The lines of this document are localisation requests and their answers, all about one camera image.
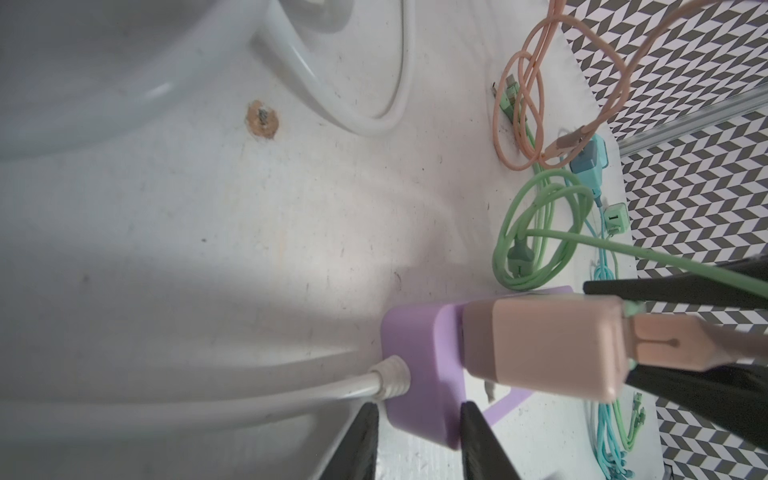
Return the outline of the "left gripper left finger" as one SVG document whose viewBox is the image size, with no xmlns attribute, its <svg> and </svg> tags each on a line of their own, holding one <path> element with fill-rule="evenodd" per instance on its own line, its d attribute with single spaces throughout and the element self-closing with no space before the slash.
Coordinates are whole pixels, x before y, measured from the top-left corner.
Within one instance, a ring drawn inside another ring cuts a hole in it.
<svg viewBox="0 0 768 480">
<path fill-rule="evenodd" d="M 320 480 L 376 479 L 379 419 L 379 407 L 375 403 L 361 406 Z"/>
</svg>

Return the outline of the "pink charger plug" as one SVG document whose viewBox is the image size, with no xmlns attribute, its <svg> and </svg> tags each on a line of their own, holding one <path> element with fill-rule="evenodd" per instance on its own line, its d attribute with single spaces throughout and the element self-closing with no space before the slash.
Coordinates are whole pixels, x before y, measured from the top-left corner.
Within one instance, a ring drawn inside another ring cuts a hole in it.
<svg viewBox="0 0 768 480">
<path fill-rule="evenodd" d="M 624 326 L 614 296 L 473 301 L 462 313 L 463 364 L 496 384 L 611 403 L 629 372 Z"/>
</svg>

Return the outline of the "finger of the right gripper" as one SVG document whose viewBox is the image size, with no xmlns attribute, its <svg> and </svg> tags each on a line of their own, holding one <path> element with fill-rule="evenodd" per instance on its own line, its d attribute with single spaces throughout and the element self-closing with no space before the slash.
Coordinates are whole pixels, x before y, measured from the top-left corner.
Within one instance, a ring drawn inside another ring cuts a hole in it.
<svg viewBox="0 0 768 480">
<path fill-rule="evenodd" d="M 767 448 L 767 368 L 730 364 L 704 372 L 639 365 L 626 384 L 670 400 L 740 437 Z"/>
<path fill-rule="evenodd" d="M 724 280 L 695 273 L 648 279 L 587 281 L 583 284 L 583 291 L 587 295 L 612 295 L 630 301 L 767 309 L 767 294 L 751 293 L 745 286 L 727 285 Z"/>
</svg>

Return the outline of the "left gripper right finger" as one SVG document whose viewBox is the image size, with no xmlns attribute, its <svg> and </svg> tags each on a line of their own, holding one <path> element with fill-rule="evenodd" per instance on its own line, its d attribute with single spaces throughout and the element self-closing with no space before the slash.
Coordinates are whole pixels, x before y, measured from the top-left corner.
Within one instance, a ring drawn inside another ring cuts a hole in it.
<svg viewBox="0 0 768 480">
<path fill-rule="evenodd" d="M 465 480 L 520 480 L 479 407 L 471 401 L 460 409 L 460 443 Z"/>
</svg>

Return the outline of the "purple power strip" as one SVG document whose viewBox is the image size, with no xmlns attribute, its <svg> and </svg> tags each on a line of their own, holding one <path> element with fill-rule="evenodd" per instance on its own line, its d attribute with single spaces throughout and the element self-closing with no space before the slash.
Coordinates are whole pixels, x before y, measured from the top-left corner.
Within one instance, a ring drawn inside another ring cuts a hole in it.
<svg viewBox="0 0 768 480">
<path fill-rule="evenodd" d="M 398 356 L 409 369 L 408 391 L 385 401 L 397 429 L 452 450 L 460 448 L 460 410 L 468 400 L 461 320 L 468 302 L 397 306 L 381 323 L 384 357 Z"/>
</svg>

